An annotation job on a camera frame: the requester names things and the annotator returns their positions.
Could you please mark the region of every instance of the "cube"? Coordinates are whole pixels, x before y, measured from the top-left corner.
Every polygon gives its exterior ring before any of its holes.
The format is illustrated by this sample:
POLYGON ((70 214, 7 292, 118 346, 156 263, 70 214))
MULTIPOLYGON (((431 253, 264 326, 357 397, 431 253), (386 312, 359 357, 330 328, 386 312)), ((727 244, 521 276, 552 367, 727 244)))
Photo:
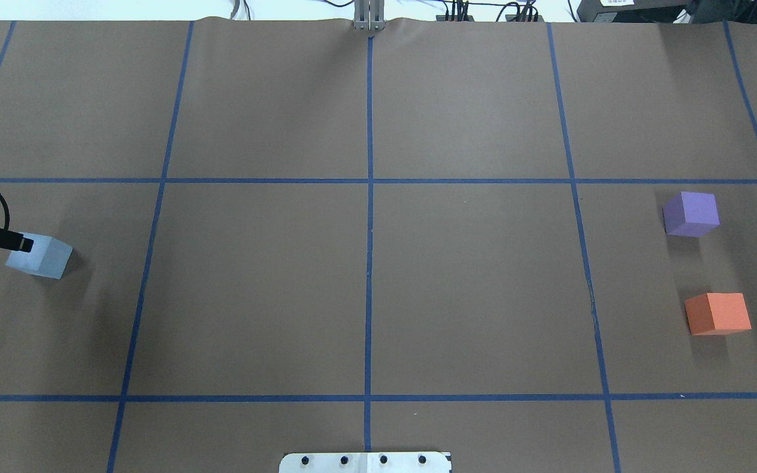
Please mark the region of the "cube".
POLYGON ((714 194, 680 192, 664 205, 664 232, 677 237, 702 237, 720 225, 714 194))
POLYGON ((60 279, 63 270, 66 269, 69 255, 72 255, 72 247, 51 236, 33 233, 23 235, 34 240, 34 247, 31 248, 31 252, 11 252, 5 266, 29 275, 60 279))
POLYGON ((685 301, 692 335, 728 335, 751 330, 744 294, 709 292, 685 301))

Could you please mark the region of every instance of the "orange cube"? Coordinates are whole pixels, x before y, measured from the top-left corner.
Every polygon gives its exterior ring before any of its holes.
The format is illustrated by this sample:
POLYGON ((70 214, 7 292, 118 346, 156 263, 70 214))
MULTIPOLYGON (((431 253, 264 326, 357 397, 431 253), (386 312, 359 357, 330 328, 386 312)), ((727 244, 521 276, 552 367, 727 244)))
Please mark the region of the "orange cube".
POLYGON ((693 335, 728 335, 751 330, 744 294, 709 292, 685 301, 693 335))

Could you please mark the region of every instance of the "purple cube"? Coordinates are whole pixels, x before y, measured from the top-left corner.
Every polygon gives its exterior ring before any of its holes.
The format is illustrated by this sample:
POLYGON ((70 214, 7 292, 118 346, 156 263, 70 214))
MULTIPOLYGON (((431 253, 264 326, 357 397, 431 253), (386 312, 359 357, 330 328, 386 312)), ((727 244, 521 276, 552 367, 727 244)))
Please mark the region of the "purple cube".
POLYGON ((720 225, 714 194, 680 192, 664 205, 664 232, 677 237, 702 237, 720 225))

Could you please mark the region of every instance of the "white bracket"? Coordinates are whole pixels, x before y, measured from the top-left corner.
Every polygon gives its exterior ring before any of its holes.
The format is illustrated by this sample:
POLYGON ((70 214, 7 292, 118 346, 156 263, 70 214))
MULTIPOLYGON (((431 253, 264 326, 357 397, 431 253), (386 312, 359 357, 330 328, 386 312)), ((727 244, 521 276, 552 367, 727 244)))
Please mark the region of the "white bracket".
POLYGON ((384 30, 384 0, 355 0, 356 30, 384 30))
POLYGON ((451 454, 442 452, 376 452, 290 454, 279 473, 451 473, 451 454))

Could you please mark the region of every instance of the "white metal plate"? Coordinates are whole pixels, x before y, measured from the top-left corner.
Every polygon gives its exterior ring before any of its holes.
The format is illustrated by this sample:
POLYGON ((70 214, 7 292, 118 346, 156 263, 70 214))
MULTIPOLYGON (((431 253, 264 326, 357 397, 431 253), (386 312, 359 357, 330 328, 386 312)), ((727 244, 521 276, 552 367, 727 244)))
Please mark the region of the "white metal plate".
POLYGON ((441 452, 289 454, 279 462, 279 473, 331 472, 451 473, 451 454, 441 452))

